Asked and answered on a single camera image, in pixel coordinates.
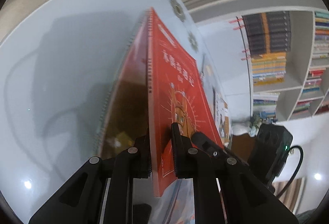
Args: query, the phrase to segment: black cable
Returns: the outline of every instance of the black cable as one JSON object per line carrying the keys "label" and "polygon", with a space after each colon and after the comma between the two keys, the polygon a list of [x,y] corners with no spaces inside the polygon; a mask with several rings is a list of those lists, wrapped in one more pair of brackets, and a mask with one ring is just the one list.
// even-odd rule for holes
{"label": "black cable", "polygon": [[289,151],[287,151],[286,155],[288,157],[288,154],[289,152],[294,149],[294,148],[297,148],[299,149],[299,152],[300,152],[300,157],[299,157],[299,162],[298,162],[298,165],[295,169],[295,172],[292,174],[291,178],[289,179],[289,181],[287,182],[287,184],[283,187],[283,189],[276,195],[276,197],[279,199],[284,193],[285,191],[289,188],[290,184],[292,183],[292,181],[295,179],[299,169],[300,169],[300,166],[302,165],[302,161],[303,161],[303,158],[304,158],[304,152],[303,152],[303,149],[301,146],[299,145],[295,145],[295,146],[292,146],[290,147]]}

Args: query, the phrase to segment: metal screw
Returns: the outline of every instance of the metal screw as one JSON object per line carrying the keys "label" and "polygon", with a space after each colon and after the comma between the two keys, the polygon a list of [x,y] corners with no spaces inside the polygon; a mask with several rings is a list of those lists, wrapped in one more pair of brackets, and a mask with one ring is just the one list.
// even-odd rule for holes
{"label": "metal screw", "polygon": [[236,159],[233,158],[233,157],[229,157],[226,161],[229,165],[235,165],[236,164]]}
{"label": "metal screw", "polygon": [[197,154],[198,153],[198,149],[196,149],[196,148],[189,148],[187,151],[188,151],[189,154]]}
{"label": "metal screw", "polygon": [[128,152],[129,152],[129,153],[137,153],[137,152],[138,152],[138,149],[137,149],[136,147],[130,147],[130,148],[128,149]]}
{"label": "metal screw", "polygon": [[99,158],[97,156],[94,156],[94,157],[92,157],[92,158],[89,159],[89,162],[91,164],[97,164],[98,161],[99,161]]}

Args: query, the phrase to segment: black mount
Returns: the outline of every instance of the black mount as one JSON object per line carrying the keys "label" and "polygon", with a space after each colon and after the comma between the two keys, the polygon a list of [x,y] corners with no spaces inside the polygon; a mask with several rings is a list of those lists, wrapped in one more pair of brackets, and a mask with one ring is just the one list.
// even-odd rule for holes
{"label": "black mount", "polygon": [[[176,176],[193,179],[196,224],[224,224],[225,215],[229,224],[298,224],[296,217],[237,157],[199,132],[192,136],[198,146],[193,148],[191,140],[180,135],[177,123],[172,124],[171,135]],[[115,158],[89,159],[32,216],[29,224],[132,224],[133,179],[148,178],[150,172],[147,134]]]}

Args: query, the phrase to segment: red book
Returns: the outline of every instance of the red book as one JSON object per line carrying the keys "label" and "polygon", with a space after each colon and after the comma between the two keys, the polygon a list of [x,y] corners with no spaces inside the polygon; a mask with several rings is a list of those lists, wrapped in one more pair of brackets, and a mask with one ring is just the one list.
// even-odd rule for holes
{"label": "red book", "polygon": [[148,112],[154,196],[175,181],[170,126],[181,135],[203,132],[223,148],[203,91],[196,61],[177,42],[154,9],[148,27]]}

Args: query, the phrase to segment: book title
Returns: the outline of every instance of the book title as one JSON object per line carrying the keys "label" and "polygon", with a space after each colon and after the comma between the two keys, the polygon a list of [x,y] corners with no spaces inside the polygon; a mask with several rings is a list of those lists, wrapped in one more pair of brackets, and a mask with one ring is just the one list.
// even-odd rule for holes
{"label": "book title", "polygon": [[175,59],[172,55],[169,55],[165,50],[162,51],[163,59],[166,63],[170,63],[170,66],[175,68],[178,71],[177,79],[180,82],[183,82],[184,79],[187,80],[192,87],[194,87],[194,79],[189,76],[188,72],[182,68],[179,62],[175,62]]}

